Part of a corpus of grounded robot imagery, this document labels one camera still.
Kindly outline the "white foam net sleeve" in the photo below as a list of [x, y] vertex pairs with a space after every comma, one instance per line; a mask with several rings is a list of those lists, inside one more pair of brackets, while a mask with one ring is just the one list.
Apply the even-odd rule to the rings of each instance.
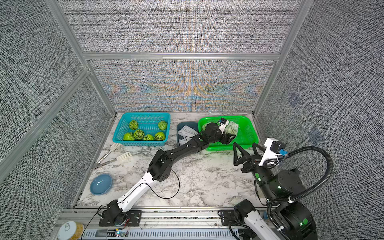
[[239, 131], [239, 125], [233, 121], [229, 121], [229, 124], [225, 128], [225, 133], [236, 136]]
[[208, 126], [210, 124], [210, 122], [208, 122], [208, 123], [205, 123], [204, 125], [202, 125], [202, 131], [205, 131], [206, 130], [206, 127]]

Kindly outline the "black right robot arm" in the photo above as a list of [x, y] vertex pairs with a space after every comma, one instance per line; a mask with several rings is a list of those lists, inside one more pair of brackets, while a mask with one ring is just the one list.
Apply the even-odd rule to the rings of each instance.
[[[329, 179], [333, 171], [330, 155], [318, 147], [303, 147], [292, 152], [285, 151], [285, 144], [269, 138], [263, 147], [253, 144], [254, 155], [250, 155], [239, 144], [234, 143], [234, 165], [242, 165], [243, 173], [252, 173], [256, 189], [260, 189], [266, 198], [266, 214], [275, 230], [267, 226], [262, 216], [248, 200], [235, 205], [236, 224], [248, 227], [261, 240], [316, 240], [317, 227], [313, 215], [301, 203], [301, 199], [317, 191]], [[327, 168], [325, 175], [313, 186], [305, 188], [298, 169], [282, 170], [274, 174], [272, 170], [288, 158], [303, 152], [317, 152], [325, 157]]]

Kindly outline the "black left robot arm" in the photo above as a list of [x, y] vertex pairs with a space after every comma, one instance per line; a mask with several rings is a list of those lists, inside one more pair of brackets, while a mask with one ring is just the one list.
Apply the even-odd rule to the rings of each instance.
[[172, 166], [189, 155], [201, 152], [210, 144], [229, 145], [237, 136], [239, 125], [221, 118], [218, 123], [209, 123], [185, 144], [168, 151], [158, 150], [151, 160], [143, 177], [124, 195], [107, 205], [99, 207], [104, 210], [99, 221], [100, 227], [119, 227], [128, 223], [128, 211], [144, 193], [151, 190], [157, 183], [166, 180], [174, 170]]

